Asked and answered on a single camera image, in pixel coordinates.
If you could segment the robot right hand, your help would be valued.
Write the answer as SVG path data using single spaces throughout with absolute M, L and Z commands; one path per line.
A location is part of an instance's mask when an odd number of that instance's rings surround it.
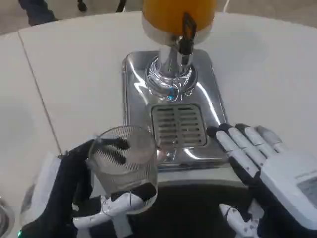
M 289 149 L 263 126 L 223 123 L 206 130 L 251 195 L 246 214 L 220 204 L 238 238 L 314 238 L 317 235 L 317 160 Z

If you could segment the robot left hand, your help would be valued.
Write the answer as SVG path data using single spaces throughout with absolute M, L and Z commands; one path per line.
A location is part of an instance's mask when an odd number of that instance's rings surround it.
M 89 140 L 46 158 L 35 184 L 24 197 L 19 238 L 75 238 L 79 230 L 140 208 L 142 202 L 156 195 L 155 186 L 147 182 L 114 193 L 109 199 L 91 198 L 93 188 L 86 160 L 93 142 Z

